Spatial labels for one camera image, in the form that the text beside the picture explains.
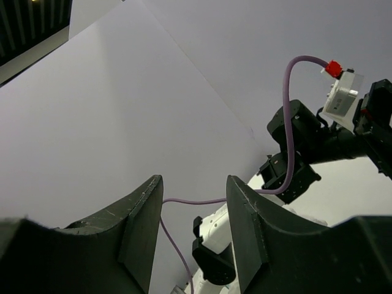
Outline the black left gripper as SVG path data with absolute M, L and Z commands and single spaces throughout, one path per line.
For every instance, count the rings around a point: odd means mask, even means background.
M 374 82 L 360 100 L 355 116 L 354 134 L 378 172 L 391 177 L 391 82 Z

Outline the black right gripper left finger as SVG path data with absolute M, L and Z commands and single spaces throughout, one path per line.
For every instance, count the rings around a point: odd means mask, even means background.
M 1 220 L 2 293 L 148 293 L 162 177 L 65 228 Z

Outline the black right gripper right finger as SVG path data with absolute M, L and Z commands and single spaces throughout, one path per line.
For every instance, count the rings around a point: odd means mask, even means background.
M 322 226 L 237 176 L 227 178 L 226 194 L 241 293 L 391 292 L 391 217 Z

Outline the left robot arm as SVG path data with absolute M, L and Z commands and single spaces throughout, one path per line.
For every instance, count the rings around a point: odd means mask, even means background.
M 274 202 L 235 176 L 227 204 L 194 219 L 192 255 L 198 271 L 190 293 L 390 293 L 391 217 L 356 216 L 334 227 L 285 209 L 320 180 L 312 164 L 370 158 L 391 176 L 391 83 L 380 80 L 360 99 L 353 130 L 328 125 L 300 101 L 290 103 L 292 140 L 284 137 L 283 110 L 268 124 L 281 150 L 260 168 L 265 189 L 288 188 Z

